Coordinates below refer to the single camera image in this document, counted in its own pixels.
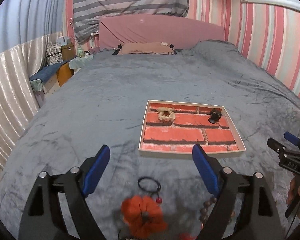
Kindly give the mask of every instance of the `brown bead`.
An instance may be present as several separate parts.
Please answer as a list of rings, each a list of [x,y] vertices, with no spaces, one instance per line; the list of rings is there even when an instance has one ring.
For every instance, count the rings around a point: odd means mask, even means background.
[[[204,216],[200,216],[199,220],[202,223],[205,223],[208,220],[209,216],[208,215],[204,215]]]
[[[200,215],[202,215],[202,216],[206,215],[208,212],[209,212],[208,208],[202,208],[202,209],[200,209]]]
[[[210,201],[211,201],[212,203],[217,202],[217,200],[218,200],[218,199],[217,199],[216,197],[211,197],[211,198],[210,198]]]
[[[203,203],[203,206],[208,208],[209,206],[211,206],[211,204],[211,201],[207,200],[205,203]]]

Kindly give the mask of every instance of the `silver screw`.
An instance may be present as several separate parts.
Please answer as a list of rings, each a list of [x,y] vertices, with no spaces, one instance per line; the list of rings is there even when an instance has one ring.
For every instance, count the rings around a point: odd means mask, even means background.
[[[47,176],[47,173],[45,171],[40,172],[39,177],[40,178],[45,178]]]
[[[231,170],[231,168],[229,168],[229,167],[224,167],[224,168],[223,168],[223,172],[224,172],[225,174],[230,174],[230,173],[232,172],[232,170]]]
[[[256,177],[257,177],[258,179],[262,179],[263,175],[262,175],[261,172],[256,172]]]
[[[78,167],[72,167],[70,170],[71,173],[76,174],[79,172],[79,168]]]

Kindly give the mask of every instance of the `shallow box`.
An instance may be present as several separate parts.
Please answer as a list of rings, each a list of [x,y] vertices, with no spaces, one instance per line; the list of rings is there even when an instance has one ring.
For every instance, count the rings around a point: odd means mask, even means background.
[[[175,120],[160,121],[159,107],[173,107]],[[222,117],[211,124],[209,112],[214,108]],[[246,150],[223,106],[148,100],[139,143],[141,156],[191,160],[197,143],[215,158],[238,157]]]

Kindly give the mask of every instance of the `pink headboard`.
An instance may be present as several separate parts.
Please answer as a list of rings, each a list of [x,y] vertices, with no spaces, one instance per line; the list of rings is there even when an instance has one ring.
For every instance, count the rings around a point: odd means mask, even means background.
[[[135,14],[100,19],[100,50],[117,48],[127,42],[167,42],[175,49],[189,49],[206,40],[224,41],[224,28],[166,15]]]

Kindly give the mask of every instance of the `blue gripper pad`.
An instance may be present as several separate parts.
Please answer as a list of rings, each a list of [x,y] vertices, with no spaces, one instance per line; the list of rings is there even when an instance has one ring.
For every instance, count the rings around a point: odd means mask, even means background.
[[[110,149],[108,146],[105,146],[103,150],[98,154],[97,159],[91,166],[90,170],[87,172],[83,188],[82,194],[87,197],[89,194],[93,193],[96,189],[103,172],[105,171],[110,160]]]
[[[292,144],[294,144],[295,146],[299,146],[300,145],[300,139],[297,136],[294,136],[293,134],[289,133],[289,132],[285,132],[284,133],[284,138],[291,142]]]
[[[220,188],[218,184],[218,175],[215,174],[213,168],[210,166],[208,160],[205,158],[204,150],[198,146],[194,145],[192,148],[192,159],[195,166],[199,171],[199,174],[210,194],[213,194],[216,198],[220,195]]]

